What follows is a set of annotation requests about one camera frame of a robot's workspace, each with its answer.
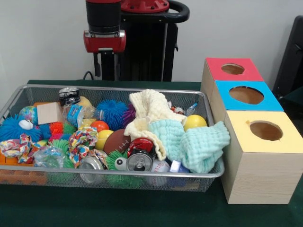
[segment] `light blue towel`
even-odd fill
[[[148,129],[162,141],[169,160],[181,161],[193,173],[211,171],[223,154],[222,148],[230,142],[223,122],[184,132],[180,122],[160,120],[149,124]]]
[[[148,130],[163,143],[169,160],[181,161],[180,141],[185,133],[181,122],[176,120],[160,120],[148,125]]]
[[[193,173],[208,173],[222,156],[222,148],[230,142],[223,122],[212,127],[188,129],[181,139],[182,164]]]

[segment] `wire mesh basket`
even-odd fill
[[[18,114],[23,107],[33,105],[35,102],[57,102],[58,92],[61,88],[63,86],[25,85],[19,87],[0,111],[0,123],[6,117]],[[80,95],[88,98],[93,106],[105,99],[115,99],[128,104],[130,102],[129,95],[142,90],[112,87],[78,88],[80,89]],[[158,91],[163,93],[173,105],[183,109],[187,109],[193,103],[197,103],[195,114],[204,117],[209,126],[214,124],[209,103],[203,93],[178,90]],[[0,184],[206,192],[214,179],[223,173],[222,158],[216,162],[214,168],[208,174],[56,169],[0,165]]]

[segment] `white wall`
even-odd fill
[[[251,57],[272,86],[302,0],[183,0],[191,10],[179,24],[174,81],[201,81],[211,57]],[[0,3],[0,108],[29,79],[80,79],[93,70],[82,33],[85,0]]]

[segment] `white cloth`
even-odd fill
[[[136,110],[136,118],[129,123],[125,129],[124,135],[130,136],[132,140],[136,138],[148,138],[155,145],[156,154],[160,161],[166,158],[165,148],[159,138],[148,131],[148,124],[158,120],[177,120],[186,122],[186,116],[174,113],[168,106],[165,96],[155,90],[144,90],[129,95]]]

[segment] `orange ball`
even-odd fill
[[[95,121],[92,124],[90,124],[91,127],[97,128],[97,132],[100,132],[102,130],[109,130],[108,124],[104,121]]]

